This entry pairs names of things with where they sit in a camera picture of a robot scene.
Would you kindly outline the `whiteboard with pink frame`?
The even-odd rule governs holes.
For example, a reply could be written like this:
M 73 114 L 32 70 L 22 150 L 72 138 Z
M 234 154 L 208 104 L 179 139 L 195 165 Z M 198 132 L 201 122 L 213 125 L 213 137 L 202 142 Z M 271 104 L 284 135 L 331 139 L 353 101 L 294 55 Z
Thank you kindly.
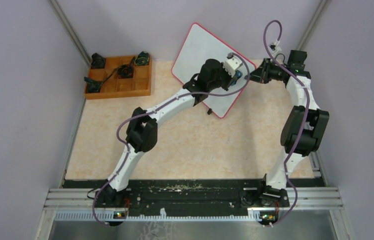
M 200 72 L 206 60 L 215 59 L 222 63 L 227 59 L 229 53 L 240 55 L 251 72 L 257 68 L 251 60 L 195 22 L 188 31 L 171 72 L 182 84 L 185 84 L 193 74 Z M 203 104 L 222 119 L 240 94 L 241 92 L 224 97 L 209 96 L 203 101 Z

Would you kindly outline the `blue whiteboard eraser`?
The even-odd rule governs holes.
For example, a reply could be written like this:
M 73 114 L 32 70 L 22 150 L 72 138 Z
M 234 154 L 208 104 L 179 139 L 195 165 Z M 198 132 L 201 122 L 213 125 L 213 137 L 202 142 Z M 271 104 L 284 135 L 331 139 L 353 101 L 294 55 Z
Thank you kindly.
M 234 86 L 237 83 L 238 79 L 240 79 L 241 77 L 242 77 L 242 72 L 239 70 L 236 70 L 233 78 L 231 79 L 230 86 Z

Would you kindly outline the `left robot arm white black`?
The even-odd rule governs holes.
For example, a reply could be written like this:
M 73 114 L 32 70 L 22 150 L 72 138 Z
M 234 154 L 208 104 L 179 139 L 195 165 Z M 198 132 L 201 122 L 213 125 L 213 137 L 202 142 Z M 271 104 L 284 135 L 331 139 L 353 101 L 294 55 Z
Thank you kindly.
M 143 155 L 152 150 L 158 141 L 158 129 L 166 121 L 183 110 L 203 102 L 208 96 L 215 96 L 213 90 L 222 88 L 228 91 L 238 80 L 238 71 L 244 62 L 238 56 L 232 56 L 224 62 L 208 59 L 200 72 L 194 74 L 182 89 L 164 102 L 149 108 L 136 108 L 132 117 L 123 122 L 128 125 L 123 154 L 108 181 L 94 196 L 94 201 L 102 198 L 105 204 L 118 207 L 125 200 L 125 190 L 129 179 Z

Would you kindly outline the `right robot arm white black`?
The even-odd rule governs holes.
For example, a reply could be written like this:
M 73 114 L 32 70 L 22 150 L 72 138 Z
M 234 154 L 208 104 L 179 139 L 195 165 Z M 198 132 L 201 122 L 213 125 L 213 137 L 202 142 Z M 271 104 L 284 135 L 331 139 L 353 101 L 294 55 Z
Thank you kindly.
M 289 206 L 287 178 L 298 163 L 318 150 L 329 121 L 329 112 L 321 110 L 313 97 L 311 75 L 305 70 L 306 58 L 307 53 L 300 50 L 292 50 L 283 65 L 266 58 L 249 77 L 261 84 L 282 81 L 293 104 L 281 132 L 281 153 L 256 192 L 257 202 L 262 206 Z

